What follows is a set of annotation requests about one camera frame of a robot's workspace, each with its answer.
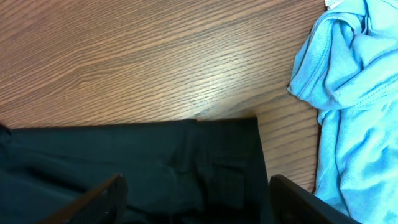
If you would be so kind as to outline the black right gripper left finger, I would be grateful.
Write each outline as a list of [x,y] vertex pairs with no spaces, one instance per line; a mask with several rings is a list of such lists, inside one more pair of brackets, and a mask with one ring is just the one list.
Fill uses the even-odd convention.
[[117,224],[123,222],[127,182],[121,174],[87,191],[81,197],[39,221],[39,224]]

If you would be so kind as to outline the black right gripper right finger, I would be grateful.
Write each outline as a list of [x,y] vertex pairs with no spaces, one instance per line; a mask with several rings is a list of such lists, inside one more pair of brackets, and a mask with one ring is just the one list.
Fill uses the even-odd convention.
[[283,175],[271,177],[269,193],[277,224],[359,224]]

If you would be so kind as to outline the black t-shirt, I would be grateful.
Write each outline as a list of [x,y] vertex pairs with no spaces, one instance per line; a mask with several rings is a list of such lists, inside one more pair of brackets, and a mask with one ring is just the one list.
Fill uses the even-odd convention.
[[256,118],[1,128],[1,222],[34,223],[115,174],[124,223],[271,223]]

